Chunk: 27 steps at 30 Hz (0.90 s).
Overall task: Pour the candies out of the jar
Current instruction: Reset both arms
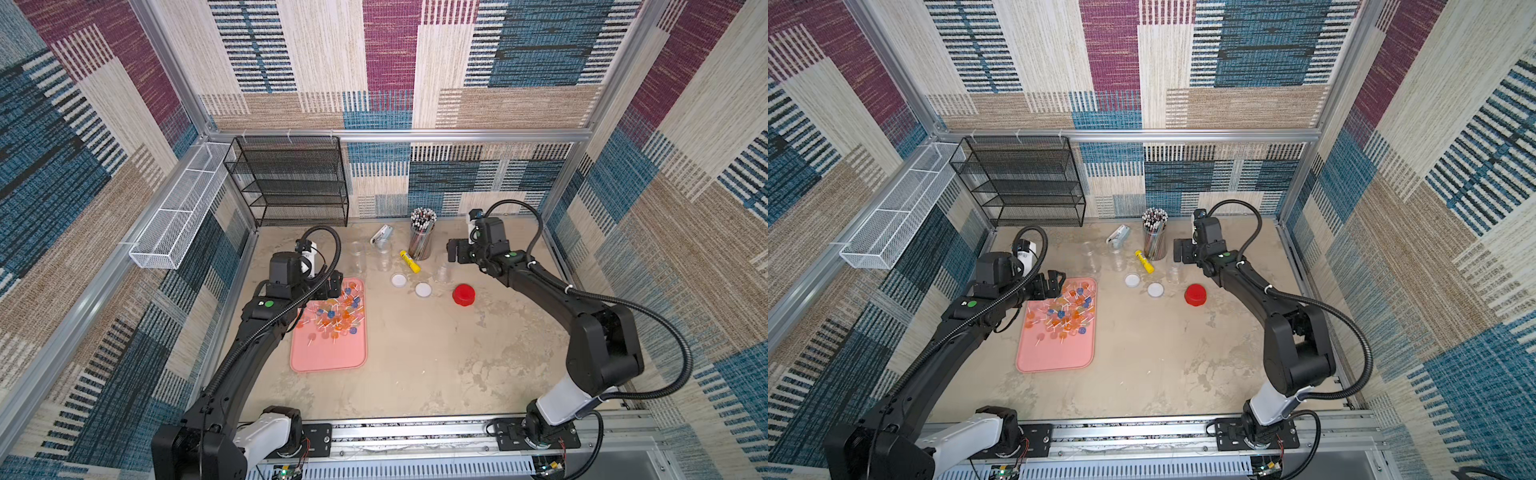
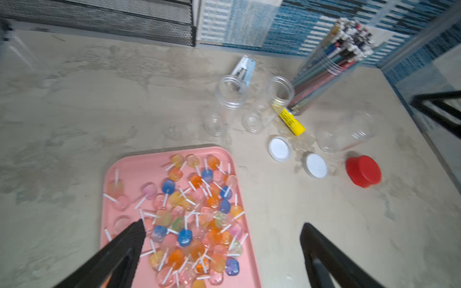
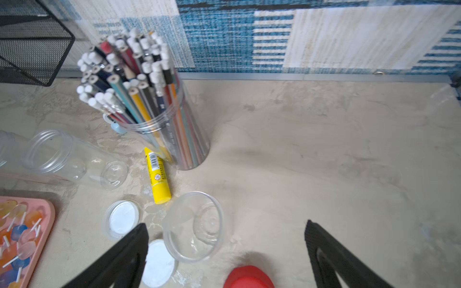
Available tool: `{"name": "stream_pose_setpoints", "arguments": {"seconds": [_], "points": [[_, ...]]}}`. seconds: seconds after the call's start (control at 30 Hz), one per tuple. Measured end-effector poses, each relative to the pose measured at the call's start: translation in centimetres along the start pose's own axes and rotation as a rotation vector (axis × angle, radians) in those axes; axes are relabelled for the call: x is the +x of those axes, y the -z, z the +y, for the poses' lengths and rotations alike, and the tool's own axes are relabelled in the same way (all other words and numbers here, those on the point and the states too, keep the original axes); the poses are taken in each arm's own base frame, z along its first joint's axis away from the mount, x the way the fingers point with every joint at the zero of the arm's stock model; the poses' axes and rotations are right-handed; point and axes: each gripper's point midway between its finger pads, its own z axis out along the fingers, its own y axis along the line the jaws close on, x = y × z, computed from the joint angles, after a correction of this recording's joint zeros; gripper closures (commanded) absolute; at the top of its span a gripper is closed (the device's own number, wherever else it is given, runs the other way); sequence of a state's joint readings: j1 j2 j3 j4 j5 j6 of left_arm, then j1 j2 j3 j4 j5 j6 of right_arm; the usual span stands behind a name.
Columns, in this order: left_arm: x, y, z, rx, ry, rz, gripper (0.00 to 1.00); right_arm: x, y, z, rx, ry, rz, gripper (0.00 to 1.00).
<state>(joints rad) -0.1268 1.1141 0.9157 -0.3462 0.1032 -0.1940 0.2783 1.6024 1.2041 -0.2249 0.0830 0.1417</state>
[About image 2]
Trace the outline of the translucent white jar lid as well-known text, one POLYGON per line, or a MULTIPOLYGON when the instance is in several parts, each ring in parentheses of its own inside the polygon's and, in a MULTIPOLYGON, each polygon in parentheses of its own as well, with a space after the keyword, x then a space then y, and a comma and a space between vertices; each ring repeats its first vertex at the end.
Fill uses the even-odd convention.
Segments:
POLYGON ((291 157, 291 146, 286 138, 276 136, 269 141, 268 152, 272 159, 283 163, 291 157))

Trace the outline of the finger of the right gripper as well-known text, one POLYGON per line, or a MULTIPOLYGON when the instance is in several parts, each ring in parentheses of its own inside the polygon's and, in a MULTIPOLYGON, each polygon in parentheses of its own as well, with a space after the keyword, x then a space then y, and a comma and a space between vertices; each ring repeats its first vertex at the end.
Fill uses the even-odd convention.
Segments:
POLYGON ((450 92, 439 92, 432 94, 419 94, 413 97, 410 105, 421 112, 422 114, 428 116, 432 121, 436 122, 448 132, 456 136, 458 139, 461 138, 461 124, 455 121, 452 121, 449 117, 444 114, 436 111, 433 107, 438 108, 439 110, 450 115, 452 118, 461 121, 461 110, 456 109, 453 106, 447 104, 446 100, 460 100, 461 92, 460 91, 450 91, 450 92))

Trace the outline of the clear candy jar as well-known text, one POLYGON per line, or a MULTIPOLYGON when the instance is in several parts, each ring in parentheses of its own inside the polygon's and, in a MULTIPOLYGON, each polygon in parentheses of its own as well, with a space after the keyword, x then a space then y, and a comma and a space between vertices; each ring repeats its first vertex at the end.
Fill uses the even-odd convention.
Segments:
POLYGON ((226 134, 247 97, 247 85, 242 79, 233 75, 221 78, 216 86, 214 100, 205 112, 205 131, 215 137, 226 134))

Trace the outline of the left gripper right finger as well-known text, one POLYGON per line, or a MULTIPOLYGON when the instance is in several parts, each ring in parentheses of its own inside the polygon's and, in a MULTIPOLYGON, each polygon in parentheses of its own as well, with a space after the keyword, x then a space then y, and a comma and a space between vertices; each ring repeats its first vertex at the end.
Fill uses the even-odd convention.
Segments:
POLYGON ((333 288, 333 282, 342 288, 382 287, 312 224, 303 225, 300 244, 313 288, 333 288))

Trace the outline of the red lid candy jar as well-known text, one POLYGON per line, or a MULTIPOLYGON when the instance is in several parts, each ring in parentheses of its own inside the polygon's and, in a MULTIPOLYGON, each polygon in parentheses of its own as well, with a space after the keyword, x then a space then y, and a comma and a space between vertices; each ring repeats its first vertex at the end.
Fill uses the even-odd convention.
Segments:
POLYGON ((365 143, 376 133, 375 117, 365 110, 357 110, 337 120, 321 123, 315 139, 321 150, 335 153, 365 143))

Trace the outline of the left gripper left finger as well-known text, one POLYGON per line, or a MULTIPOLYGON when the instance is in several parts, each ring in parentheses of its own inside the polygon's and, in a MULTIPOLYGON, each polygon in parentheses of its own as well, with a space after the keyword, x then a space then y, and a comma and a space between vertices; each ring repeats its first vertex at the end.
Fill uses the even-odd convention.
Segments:
POLYGON ((144 222, 132 223, 56 287, 100 288, 106 283, 109 288, 130 288, 145 237, 144 222))

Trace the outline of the white lid candy jar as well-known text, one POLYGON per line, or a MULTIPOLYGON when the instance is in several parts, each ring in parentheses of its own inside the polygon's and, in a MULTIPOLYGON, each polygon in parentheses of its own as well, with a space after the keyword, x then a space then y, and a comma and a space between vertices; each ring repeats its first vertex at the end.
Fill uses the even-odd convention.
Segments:
POLYGON ((293 100, 295 89, 282 76, 274 76, 260 91, 243 116, 243 127, 252 134, 261 133, 293 100))

